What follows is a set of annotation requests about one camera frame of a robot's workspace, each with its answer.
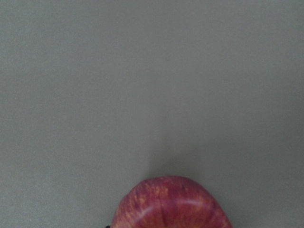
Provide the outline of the lone red yellow apple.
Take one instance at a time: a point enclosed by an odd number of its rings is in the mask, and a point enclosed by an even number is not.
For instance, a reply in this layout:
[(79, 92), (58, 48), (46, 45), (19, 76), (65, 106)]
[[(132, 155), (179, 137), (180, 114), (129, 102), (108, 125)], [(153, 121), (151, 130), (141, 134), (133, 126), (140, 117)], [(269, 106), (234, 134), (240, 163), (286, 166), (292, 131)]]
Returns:
[(113, 228), (230, 228), (224, 210), (197, 182), (180, 176), (144, 180), (127, 193)]

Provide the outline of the brown paper table cover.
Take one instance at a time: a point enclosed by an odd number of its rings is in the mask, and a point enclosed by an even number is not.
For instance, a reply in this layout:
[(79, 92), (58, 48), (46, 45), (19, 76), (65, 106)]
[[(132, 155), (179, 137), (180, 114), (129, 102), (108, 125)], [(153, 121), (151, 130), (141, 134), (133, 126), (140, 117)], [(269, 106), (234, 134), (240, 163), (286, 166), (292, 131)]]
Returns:
[(162, 175), (303, 227), (303, 1), (1, 1), (1, 227), (103, 228)]

